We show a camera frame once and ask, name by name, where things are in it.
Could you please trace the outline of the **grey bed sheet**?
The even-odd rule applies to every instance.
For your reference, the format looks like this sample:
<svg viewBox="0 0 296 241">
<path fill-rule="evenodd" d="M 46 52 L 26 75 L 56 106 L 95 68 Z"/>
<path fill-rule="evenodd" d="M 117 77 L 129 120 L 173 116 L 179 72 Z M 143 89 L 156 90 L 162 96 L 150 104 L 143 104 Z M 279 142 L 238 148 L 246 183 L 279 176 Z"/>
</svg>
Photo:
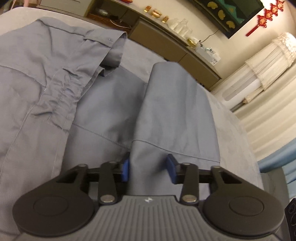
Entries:
<svg viewBox="0 0 296 241">
<path fill-rule="evenodd" d="M 70 26 L 86 29 L 104 29 L 103 25 L 85 21 L 72 16 L 33 8 L 16 8 L 1 15 L 1 34 L 24 27 L 41 17 L 63 21 Z M 128 40 L 122 64 L 143 82 L 148 81 L 152 65 L 162 58 L 145 47 Z M 248 142 L 246 132 L 238 118 L 228 111 L 215 97 L 207 93 L 218 135 L 221 166 L 259 188 L 263 188 L 262 178 Z"/>
</svg>

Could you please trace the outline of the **long grey tv sideboard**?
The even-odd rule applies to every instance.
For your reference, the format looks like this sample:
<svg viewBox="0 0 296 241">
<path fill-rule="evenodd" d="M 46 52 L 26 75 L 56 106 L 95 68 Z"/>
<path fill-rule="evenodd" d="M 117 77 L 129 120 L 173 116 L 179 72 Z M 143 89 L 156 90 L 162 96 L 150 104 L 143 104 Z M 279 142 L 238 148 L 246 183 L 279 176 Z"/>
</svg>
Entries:
<svg viewBox="0 0 296 241">
<path fill-rule="evenodd" d="M 133 4 L 122 1 L 40 1 L 39 8 L 125 30 L 129 39 L 168 61 L 179 63 L 208 90 L 221 79 L 205 57 L 190 48 L 182 37 Z"/>
</svg>

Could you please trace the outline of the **grey garment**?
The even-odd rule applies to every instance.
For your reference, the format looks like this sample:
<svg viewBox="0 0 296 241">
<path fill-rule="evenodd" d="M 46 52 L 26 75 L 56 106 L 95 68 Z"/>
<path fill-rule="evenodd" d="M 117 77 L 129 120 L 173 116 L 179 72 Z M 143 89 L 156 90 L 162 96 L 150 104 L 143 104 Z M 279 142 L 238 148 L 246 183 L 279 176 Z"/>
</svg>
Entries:
<svg viewBox="0 0 296 241">
<path fill-rule="evenodd" d="M 13 204 L 85 163 L 130 153 L 131 195 L 179 195 L 165 158 L 210 169 L 220 163 L 206 91 L 178 63 L 136 75 L 125 32 L 40 18 L 1 35 L 1 232 L 17 235 Z"/>
</svg>

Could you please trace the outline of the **white standing air conditioner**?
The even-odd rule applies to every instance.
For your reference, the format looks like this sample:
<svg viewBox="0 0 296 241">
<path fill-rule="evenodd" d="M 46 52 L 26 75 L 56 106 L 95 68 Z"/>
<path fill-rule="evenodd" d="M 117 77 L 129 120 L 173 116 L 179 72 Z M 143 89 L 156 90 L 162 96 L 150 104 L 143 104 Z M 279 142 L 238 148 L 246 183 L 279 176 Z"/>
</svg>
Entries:
<svg viewBox="0 0 296 241">
<path fill-rule="evenodd" d="M 283 33 L 253 55 L 211 93 L 227 109 L 251 102 L 295 62 L 295 37 Z"/>
</svg>

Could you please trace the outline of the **black framed wall picture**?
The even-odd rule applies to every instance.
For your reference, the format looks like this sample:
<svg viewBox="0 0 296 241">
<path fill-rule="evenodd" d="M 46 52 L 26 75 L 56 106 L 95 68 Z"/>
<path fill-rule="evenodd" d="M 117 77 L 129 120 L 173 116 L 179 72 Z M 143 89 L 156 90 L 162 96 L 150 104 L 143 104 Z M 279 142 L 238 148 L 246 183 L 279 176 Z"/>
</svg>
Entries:
<svg viewBox="0 0 296 241">
<path fill-rule="evenodd" d="M 228 39 L 264 8 L 259 0 L 190 0 L 190 3 Z"/>
</svg>

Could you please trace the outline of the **clear glass cups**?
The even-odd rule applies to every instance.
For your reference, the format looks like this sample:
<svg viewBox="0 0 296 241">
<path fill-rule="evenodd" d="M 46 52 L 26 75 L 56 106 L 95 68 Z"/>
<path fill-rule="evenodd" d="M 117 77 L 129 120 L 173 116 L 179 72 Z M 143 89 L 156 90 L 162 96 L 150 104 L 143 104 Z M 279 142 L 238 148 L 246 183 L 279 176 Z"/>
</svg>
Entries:
<svg viewBox="0 0 296 241">
<path fill-rule="evenodd" d="M 188 20 L 172 19 L 168 21 L 168 27 L 183 39 L 188 39 L 192 30 L 188 26 Z"/>
</svg>

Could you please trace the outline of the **red chinese knot decoration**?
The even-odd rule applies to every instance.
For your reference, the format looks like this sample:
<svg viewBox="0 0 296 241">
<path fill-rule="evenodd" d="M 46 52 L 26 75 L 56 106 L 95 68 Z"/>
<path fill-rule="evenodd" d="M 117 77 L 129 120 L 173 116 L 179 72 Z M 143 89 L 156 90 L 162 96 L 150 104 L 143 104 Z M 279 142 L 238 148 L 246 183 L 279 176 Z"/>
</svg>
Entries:
<svg viewBox="0 0 296 241">
<path fill-rule="evenodd" d="M 278 16 L 278 12 L 283 12 L 285 1 L 276 0 L 275 3 L 270 3 L 269 9 L 264 9 L 263 15 L 257 16 L 257 25 L 252 28 L 247 34 L 246 37 L 249 37 L 254 31 L 259 27 L 267 28 L 267 22 L 273 21 L 274 16 Z"/>
</svg>

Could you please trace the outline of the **cream curtain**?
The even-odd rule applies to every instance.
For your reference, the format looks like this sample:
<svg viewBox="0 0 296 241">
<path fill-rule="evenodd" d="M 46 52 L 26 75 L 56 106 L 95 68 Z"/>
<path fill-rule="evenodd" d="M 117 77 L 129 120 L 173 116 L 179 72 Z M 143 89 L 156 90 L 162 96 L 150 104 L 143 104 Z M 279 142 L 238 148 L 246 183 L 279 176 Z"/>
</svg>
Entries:
<svg viewBox="0 0 296 241">
<path fill-rule="evenodd" d="M 271 155 L 295 139 L 295 75 L 283 75 L 234 113 L 257 161 Z"/>
</svg>

